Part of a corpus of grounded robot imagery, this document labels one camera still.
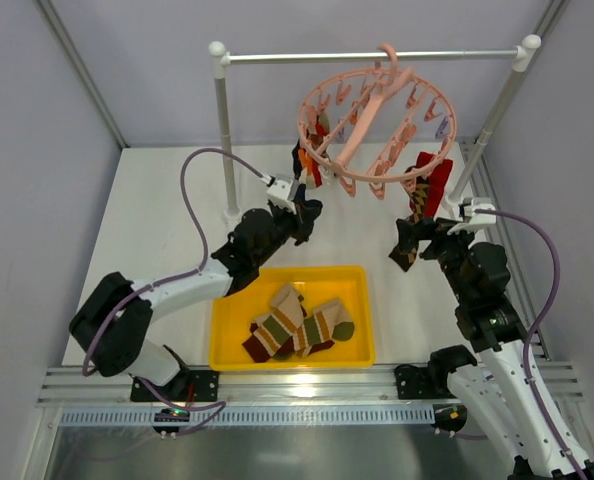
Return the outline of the navy blue sock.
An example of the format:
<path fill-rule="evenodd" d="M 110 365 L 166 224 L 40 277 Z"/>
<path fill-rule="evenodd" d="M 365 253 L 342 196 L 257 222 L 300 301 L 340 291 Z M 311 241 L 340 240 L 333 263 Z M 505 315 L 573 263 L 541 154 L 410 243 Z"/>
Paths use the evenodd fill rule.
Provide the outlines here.
<path fill-rule="evenodd" d="M 307 189 L 306 185 L 301 183 L 299 180 L 301 167 L 299 166 L 299 162 L 298 162 L 298 150 L 300 147 L 302 147 L 302 146 L 301 146 L 300 142 L 297 141 L 291 151 L 293 178 L 294 178 L 294 180 L 296 180 L 299 183 L 299 187 L 298 187 L 298 190 L 296 193 L 296 202 L 299 200 L 312 200 L 307 197 L 306 191 L 313 190 L 313 189 Z"/>

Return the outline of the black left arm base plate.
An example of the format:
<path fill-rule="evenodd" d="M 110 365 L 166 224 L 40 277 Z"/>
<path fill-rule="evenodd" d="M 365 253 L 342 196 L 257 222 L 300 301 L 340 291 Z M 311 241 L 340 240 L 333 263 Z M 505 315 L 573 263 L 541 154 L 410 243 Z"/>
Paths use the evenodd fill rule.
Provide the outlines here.
<path fill-rule="evenodd" d="M 219 376 L 213 370 L 183 370 L 164 386 L 154 390 L 172 402 L 215 402 L 218 396 Z M 136 403 L 156 402 L 158 398 L 138 379 L 132 380 L 130 400 Z"/>

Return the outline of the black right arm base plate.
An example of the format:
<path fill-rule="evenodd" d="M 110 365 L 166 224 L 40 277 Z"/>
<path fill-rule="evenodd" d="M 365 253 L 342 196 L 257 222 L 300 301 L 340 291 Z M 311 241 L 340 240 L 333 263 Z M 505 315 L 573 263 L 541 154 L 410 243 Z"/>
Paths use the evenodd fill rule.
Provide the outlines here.
<path fill-rule="evenodd" d="M 444 397 L 444 393 L 431 379 L 427 366 L 401 364 L 393 373 L 399 400 L 435 400 Z"/>

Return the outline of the beige striped sock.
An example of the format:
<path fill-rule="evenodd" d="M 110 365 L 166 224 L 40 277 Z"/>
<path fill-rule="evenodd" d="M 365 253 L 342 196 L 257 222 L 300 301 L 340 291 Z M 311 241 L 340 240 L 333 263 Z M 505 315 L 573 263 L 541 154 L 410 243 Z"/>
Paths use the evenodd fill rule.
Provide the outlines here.
<path fill-rule="evenodd" d="M 306 318 L 294 331 L 287 329 L 274 317 L 268 317 L 243 342 L 243 348 L 255 363 L 270 359 L 287 360 L 296 355 L 307 357 L 334 346 L 332 333 L 326 322 Z"/>
<path fill-rule="evenodd" d="M 269 302 L 269 311 L 254 320 L 243 348 L 255 363 L 288 359 L 294 353 L 294 335 L 303 325 L 303 296 L 289 283 Z"/>
<path fill-rule="evenodd" d="M 355 323 L 340 298 L 335 298 L 313 309 L 293 335 L 295 354 L 304 358 L 332 348 L 336 342 L 350 340 Z"/>

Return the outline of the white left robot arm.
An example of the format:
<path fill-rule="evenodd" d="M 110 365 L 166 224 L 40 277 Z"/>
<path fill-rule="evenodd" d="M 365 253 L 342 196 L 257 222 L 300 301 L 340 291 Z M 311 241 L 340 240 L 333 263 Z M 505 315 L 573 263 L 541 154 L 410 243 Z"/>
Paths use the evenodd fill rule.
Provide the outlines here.
<path fill-rule="evenodd" d="M 247 288 L 289 240 L 308 241 L 322 210 L 322 202 L 315 199 L 296 201 L 293 210 L 274 204 L 250 209 L 226 242 L 188 272 L 145 282 L 119 272 L 104 276 L 69 325 L 85 353 L 83 375 L 128 373 L 152 385 L 170 384 L 180 375 L 182 362 L 170 349 L 147 340 L 151 324 Z"/>

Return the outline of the pink round clip hanger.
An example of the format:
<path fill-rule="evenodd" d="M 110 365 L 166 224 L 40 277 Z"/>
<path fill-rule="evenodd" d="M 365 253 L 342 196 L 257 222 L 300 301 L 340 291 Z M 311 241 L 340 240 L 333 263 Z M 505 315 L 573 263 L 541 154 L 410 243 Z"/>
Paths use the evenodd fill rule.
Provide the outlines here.
<path fill-rule="evenodd" d="M 364 183 L 383 199 L 391 184 L 429 176 L 456 138 L 457 118 L 446 95 L 399 62 L 388 43 L 385 58 L 321 82 L 298 108 L 301 146 L 332 173 L 348 195 Z M 330 133 L 319 148 L 306 138 L 316 115 L 325 112 Z"/>

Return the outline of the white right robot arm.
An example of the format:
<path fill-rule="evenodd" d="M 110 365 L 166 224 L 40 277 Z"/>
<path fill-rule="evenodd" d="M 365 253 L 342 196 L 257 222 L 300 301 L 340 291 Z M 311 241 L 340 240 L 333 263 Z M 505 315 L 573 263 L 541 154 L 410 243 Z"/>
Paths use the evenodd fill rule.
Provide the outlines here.
<path fill-rule="evenodd" d="M 506 295 L 503 246 L 474 239 L 473 222 L 396 222 L 391 257 L 435 260 L 458 305 L 466 344 L 430 355 L 435 388 L 466 407 L 506 463 L 511 479 L 594 479 L 594 460 L 575 439 L 538 369 L 523 321 Z"/>

